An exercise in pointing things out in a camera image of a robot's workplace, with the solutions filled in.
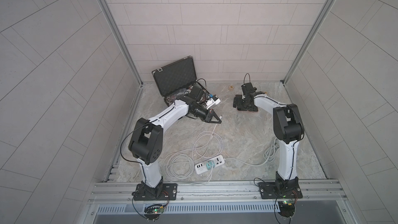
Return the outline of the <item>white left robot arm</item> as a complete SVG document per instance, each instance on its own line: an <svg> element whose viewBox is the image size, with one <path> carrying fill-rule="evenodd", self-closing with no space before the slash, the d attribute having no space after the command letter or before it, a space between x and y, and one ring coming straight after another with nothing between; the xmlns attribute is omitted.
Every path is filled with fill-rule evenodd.
<svg viewBox="0 0 398 224"><path fill-rule="evenodd" d="M131 134L129 151L142 165L144 187L153 190L163 185L158 158L163 148L163 135L177 120L192 114L206 123L221 124L213 109L207 109L196 99L182 96L161 113L150 119L141 118Z"/></svg>

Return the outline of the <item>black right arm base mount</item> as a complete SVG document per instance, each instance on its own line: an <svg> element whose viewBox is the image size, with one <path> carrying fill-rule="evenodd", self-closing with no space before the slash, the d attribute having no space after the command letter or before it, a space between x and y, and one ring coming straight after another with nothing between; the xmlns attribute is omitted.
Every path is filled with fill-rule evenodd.
<svg viewBox="0 0 398 224"><path fill-rule="evenodd" d="M301 199L301 192L298 178L293 180L276 181L274 183L258 183L262 199Z"/></svg>

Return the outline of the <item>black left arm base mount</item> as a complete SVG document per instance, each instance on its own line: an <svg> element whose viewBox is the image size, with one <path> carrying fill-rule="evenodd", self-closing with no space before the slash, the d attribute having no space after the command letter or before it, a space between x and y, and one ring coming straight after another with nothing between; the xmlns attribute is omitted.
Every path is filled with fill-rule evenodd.
<svg viewBox="0 0 398 224"><path fill-rule="evenodd" d="M135 201L166 201L176 200L178 184L162 183L155 188L151 188L144 182L137 185L136 190L132 193Z"/></svg>

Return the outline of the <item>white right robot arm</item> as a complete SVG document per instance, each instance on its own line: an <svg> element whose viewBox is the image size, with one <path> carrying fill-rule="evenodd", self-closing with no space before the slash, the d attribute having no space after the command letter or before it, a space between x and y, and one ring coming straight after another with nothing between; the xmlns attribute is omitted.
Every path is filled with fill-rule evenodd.
<svg viewBox="0 0 398 224"><path fill-rule="evenodd" d="M278 102L258 91L252 83L244 83L241 89L243 93L235 96L233 107L247 112L261 108L273 116L273 131L279 140L280 152L277 179L283 183L295 180L297 149L305 134L298 106Z"/></svg>

